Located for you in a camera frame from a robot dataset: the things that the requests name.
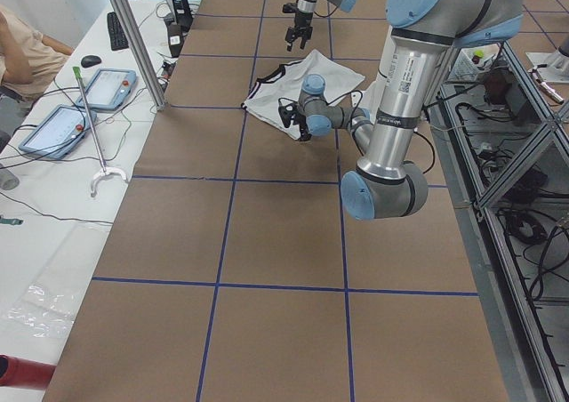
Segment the person in beige shirt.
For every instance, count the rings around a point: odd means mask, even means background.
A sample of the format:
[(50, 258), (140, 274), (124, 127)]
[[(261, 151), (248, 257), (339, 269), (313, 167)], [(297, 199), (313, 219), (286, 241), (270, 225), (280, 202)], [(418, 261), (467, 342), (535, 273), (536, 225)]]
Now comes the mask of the person in beige shirt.
[(1, 5), (1, 86), (24, 101), (38, 99), (74, 49), (29, 26)]

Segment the far teach pendant tablet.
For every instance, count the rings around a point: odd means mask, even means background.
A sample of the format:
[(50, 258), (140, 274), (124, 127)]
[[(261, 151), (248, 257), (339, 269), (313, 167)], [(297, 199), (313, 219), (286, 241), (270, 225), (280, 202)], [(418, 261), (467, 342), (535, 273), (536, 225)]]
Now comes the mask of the far teach pendant tablet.
[(134, 70), (100, 68), (85, 87), (91, 110), (114, 111), (124, 102), (137, 80)]

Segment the red cylinder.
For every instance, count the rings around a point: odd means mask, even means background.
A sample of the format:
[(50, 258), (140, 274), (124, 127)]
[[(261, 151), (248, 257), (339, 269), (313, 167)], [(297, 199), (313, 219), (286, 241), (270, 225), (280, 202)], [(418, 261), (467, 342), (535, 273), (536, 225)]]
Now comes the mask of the red cylinder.
[(2, 355), (1, 386), (46, 390), (55, 369), (56, 365)]

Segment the aluminium frame post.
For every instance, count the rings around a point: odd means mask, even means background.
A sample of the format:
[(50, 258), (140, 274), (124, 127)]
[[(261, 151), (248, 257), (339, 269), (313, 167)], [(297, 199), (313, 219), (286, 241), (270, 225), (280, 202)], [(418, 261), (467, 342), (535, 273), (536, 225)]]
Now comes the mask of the aluminium frame post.
[(132, 13), (128, 0), (109, 0), (119, 21), (124, 29), (130, 45), (133, 57), (137, 63), (140, 74), (156, 106), (157, 111), (161, 111), (165, 106), (164, 92), (158, 79), (152, 62), (149, 58), (146, 45), (139, 31), (138, 25)]

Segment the near teach pendant tablet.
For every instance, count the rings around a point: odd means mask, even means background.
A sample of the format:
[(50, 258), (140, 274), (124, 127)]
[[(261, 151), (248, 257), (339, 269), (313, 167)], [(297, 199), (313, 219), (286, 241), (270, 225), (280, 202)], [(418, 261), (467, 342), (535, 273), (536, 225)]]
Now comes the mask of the near teach pendant tablet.
[(62, 159), (90, 129), (84, 110), (59, 105), (20, 143), (20, 152), (33, 157)]

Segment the black keyboard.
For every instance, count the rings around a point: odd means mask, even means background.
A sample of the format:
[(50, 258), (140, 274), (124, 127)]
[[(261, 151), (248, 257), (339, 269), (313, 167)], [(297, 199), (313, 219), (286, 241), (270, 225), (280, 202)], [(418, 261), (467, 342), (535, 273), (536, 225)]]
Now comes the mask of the black keyboard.
[(121, 51), (129, 48), (129, 42), (123, 30), (120, 20), (115, 12), (107, 14), (107, 27), (112, 51)]

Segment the teach pendant tablet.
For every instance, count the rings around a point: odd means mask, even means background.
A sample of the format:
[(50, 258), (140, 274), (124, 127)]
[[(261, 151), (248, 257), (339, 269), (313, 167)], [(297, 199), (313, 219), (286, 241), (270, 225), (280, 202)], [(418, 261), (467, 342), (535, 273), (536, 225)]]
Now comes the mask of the teach pendant tablet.
[(124, 102), (137, 80), (134, 70), (100, 68), (85, 87), (91, 110), (114, 111)]
[(59, 105), (20, 143), (20, 152), (33, 157), (62, 159), (90, 129), (84, 110)]

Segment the grey cartoon print t-shirt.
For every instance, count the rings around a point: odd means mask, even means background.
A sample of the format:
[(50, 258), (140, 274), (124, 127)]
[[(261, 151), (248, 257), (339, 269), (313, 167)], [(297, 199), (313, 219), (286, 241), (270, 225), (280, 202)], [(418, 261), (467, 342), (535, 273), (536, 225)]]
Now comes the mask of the grey cartoon print t-shirt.
[[(322, 96), (337, 104), (346, 93), (353, 91), (365, 77), (326, 58), (317, 50), (311, 51), (306, 58), (279, 65), (276, 70), (256, 80), (252, 90), (242, 103), (242, 108), (260, 121), (274, 126), (294, 140), (300, 137), (297, 125), (285, 128), (278, 113), (278, 100), (297, 101), (303, 93)], [(330, 125), (321, 119), (308, 125), (309, 133), (315, 129), (325, 134)]]

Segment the black computer mouse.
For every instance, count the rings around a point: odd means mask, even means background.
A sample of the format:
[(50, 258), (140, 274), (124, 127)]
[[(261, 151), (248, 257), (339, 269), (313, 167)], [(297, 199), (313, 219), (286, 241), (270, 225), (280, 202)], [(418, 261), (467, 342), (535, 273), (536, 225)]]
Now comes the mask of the black computer mouse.
[(92, 54), (85, 55), (80, 61), (80, 65), (82, 68), (91, 68), (100, 65), (101, 63), (102, 63), (101, 57)]

